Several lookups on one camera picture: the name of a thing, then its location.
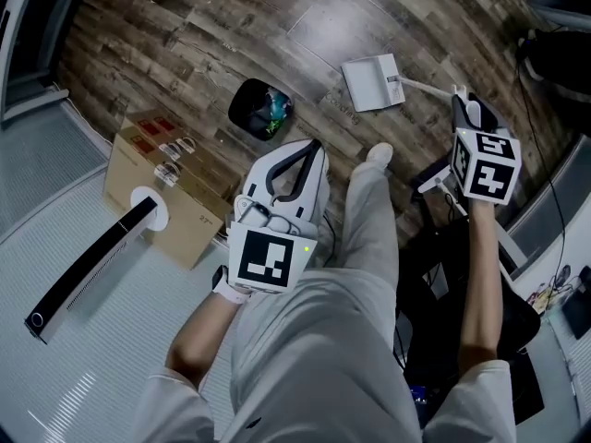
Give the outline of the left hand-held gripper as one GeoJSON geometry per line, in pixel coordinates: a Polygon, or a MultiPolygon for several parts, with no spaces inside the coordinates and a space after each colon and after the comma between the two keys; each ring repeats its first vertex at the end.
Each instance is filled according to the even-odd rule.
{"type": "Polygon", "coordinates": [[[264,293],[295,288],[318,244],[327,162],[315,138],[289,142],[255,161],[227,231],[229,284],[264,293]],[[292,191],[276,197],[272,181],[299,161],[292,191]]]}

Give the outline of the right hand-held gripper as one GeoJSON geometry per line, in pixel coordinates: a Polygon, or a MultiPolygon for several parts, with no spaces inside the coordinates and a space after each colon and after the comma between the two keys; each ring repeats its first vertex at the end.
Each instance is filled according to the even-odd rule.
{"type": "Polygon", "coordinates": [[[499,127],[497,115],[474,92],[468,93],[466,102],[465,92],[451,98],[451,171],[466,198],[506,206],[522,167],[520,142],[506,127],[499,127]],[[468,127],[468,119],[475,128],[468,127]]]}

